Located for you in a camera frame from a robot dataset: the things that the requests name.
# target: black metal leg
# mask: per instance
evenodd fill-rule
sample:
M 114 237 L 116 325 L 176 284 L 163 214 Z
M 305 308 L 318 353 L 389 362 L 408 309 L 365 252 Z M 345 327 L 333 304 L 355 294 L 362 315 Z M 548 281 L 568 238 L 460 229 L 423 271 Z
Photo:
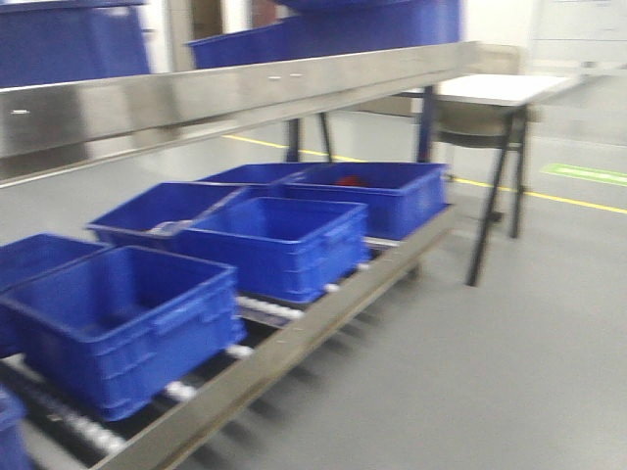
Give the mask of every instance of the black metal leg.
M 520 211 L 522 207 L 522 198 L 525 193 L 524 186 L 524 172 L 525 172 L 525 150 L 527 143 L 527 107 L 520 110 L 520 119 L 522 128 L 520 130 L 520 146 L 518 147 L 518 161 L 516 163 L 516 175 L 515 175 L 515 187 L 516 192 L 513 200 L 513 211 L 511 219 L 511 230 L 509 236 L 511 238 L 518 238 L 520 234 Z
M 483 218 L 481 219 L 481 227 L 479 229 L 479 237 L 475 243 L 474 252 L 472 254 L 472 264 L 468 271 L 468 277 L 466 279 L 466 285 L 476 286 L 481 270 L 481 261 L 483 260 L 483 254 L 485 253 L 488 235 L 493 223 L 492 213 L 497 202 L 497 194 L 499 192 L 499 185 L 501 184 L 501 177 L 503 176 L 503 168 L 506 162 L 507 147 L 509 145 L 509 139 L 511 137 L 511 128 L 513 123 L 513 114 L 507 117 L 506 121 L 506 134 L 503 136 L 501 142 L 501 149 L 499 151 L 499 159 L 494 170 L 494 176 L 492 179 L 492 189 L 490 190 L 490 197 L 486 203 L 483 212 Z
M 426 86 L 422 97 L 422 113 L 418 118 L 419 133 L 415 160 L 431 162 L 431 134 L 435 114 L 435 92 L 433 86 Z
M 326 159 L 329 163 L 333 162 L 333 147 L 331 146 L 331 133 L 329 131 L 328 116 L 326 113 L 320 113 L 320 130 L 322 131 L 322 139 L 324 140 L 324 151 Z
M 288 147 L 285 154 L 285 162 L 299 162 L 301 160 L 301 120 L 291 119 L 287 121 Z

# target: metal rack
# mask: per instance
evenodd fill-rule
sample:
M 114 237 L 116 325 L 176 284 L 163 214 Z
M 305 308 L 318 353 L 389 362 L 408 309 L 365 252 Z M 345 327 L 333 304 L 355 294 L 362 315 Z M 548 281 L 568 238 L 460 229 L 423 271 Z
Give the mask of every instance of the metal rack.
M 458 43 L 1 90 L 3 157 L 33 152 L 54 156 L 55 149 L 147 129 L 163 131 L 167 138 L 143 147 L 139 139 L 132 149 L 99 160 L 14 178 L 0 183 L 0 191 L 60 171 L 431 85 L 460 74 L 461 66 L 474 60 L 475 50 L 474 44 Z M 264 87 L 253 91 L 259 82 Z M 67 107 L 50 106 L 70 95 L 75 99 Z M 62 131 L 44 131 L 46 122 L 58 123 Z M 200 133 L 197 127 L 195 134 L 188 133 L 190 124 L 201 124 Z M 0 380 L 12 385 L 29 409 L 26 433 L 33 461 L 50 470 L 175 468 L 239 410 L 415 270 L 419 257 L 451 229 L 454 218 L 454 209 L 448 208 L 402 242 L 368 240 L 372 261 L 300 310 L 264 300 L 248 303 L 242 309 L 250 333 L 242 345 L 246 348 L 210 359 L 121 422 L 98 422 L 89 410 L 41 381 L 18 357 L 1 362 Z

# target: gray floor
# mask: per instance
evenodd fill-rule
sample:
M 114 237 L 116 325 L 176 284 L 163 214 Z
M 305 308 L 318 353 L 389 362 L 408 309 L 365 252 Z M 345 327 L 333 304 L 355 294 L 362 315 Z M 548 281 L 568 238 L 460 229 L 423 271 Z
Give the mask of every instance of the gray floor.
M 459 221 L 420 278 L 389 291 L 180 470 L 624 470 L 626 189 L 541 172 L 550 163 L 627 172 L 624 127 L 582 118 L 605 111 L 595 97 L 612 89 L 624 103 L 625 81 L 613 79 L 543 106 L 529 183 L 623 213 L 528 197 L 522 238 L 507 237 L 508 220 L 494 230 L 473 289 L 463 278 L 486 189 L 451 185 Z M 332 121 L 340 155 L 410 157 L 409 119 L 341 112 Z M 284 141 L 278 125 L 243 135 Z M 304 147 L 320 150 L 313 120 Z M 278 161 L 282 152 L 219 138 L 3 189 L 0 242 L 42 229 L 84 236 L 82 223 L 156 182 Z M 493 155 L 456 149 L 456 175 L 485 181 Z M 504 209 L 509 199 L 504 193 Z

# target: crate handle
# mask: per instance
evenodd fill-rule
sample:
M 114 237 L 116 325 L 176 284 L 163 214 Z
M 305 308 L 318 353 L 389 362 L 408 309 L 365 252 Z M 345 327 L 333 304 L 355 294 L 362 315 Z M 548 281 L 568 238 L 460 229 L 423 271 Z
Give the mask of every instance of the crate handle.
M 346 236 L 346 227 L 340 225 L 324 234 L 324 243 L 328 247 L 332 247 L 333 245 L 337 245 L 340 243 Z
M 198 316 L 201 301 L 186 304 L 173 311 L 169 311 L 153 320 L 153 327 L 158 335 L 165 335 L 175 328 L 178 328 L 195 316 Z

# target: red object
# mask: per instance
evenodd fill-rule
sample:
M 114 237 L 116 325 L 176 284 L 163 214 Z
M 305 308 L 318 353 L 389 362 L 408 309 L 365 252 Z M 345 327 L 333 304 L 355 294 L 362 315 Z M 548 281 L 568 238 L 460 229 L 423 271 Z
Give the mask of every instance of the red object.
M 361 186 L 361 187 L 367 187 L 367 184 L 365 183 L 365 181 L 363 181 L 361 178 L 359 178 L 358 176 L 351 174 L 349 176 L 343 176 L 340 179 L 338 179 L 335 183 L 336 186 Z

